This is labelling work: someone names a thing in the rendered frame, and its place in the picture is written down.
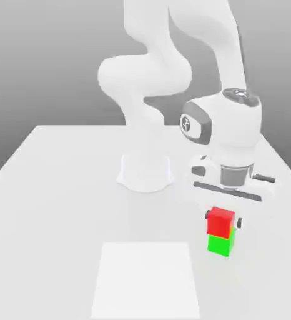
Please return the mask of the small red cube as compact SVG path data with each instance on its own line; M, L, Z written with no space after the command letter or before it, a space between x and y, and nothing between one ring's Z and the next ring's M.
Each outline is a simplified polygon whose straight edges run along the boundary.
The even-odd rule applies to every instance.
M235 213L219 207L210 209L207 218L207 234L228 239L234 227Z

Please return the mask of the small green cube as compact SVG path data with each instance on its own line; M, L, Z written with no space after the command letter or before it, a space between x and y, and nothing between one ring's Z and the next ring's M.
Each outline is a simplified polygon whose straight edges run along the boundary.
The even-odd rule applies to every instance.
M229 257L235 243L236 228L231 228L228 239L209 235L207 249L218 255Z

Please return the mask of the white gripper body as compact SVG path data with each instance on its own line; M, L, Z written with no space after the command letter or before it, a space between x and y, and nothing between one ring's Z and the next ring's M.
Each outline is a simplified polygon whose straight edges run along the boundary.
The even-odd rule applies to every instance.
M261 212L271 204L278 186L277 181L272 183L253 180L244 187L231 191L195 181L192 186L192 197L203 212L218 207L237 214L252 214Z

